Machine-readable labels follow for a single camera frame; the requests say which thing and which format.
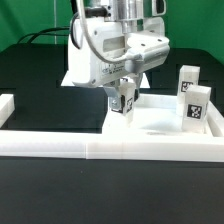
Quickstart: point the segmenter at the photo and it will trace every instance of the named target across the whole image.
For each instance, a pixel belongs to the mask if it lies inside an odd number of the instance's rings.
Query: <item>white robot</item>
[[[150,18],[144,18],[143,0],[97,0],[91,8],[77,0],[77,6],[62,85],[103,86],[110,110],[128,116],[139,97],[143,72],[163,64],[169,53],[159,17],[166,2],[149,0]]]

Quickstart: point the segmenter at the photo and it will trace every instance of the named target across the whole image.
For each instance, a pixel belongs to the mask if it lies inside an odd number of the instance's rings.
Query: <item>white box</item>
[[[190,85],[198,85],[200,67],[183,65],[180,69],[176,113],[183,116],[185,92]]]
[[[185,94],[182,130],[204,133],[211,88],[190,85]]]

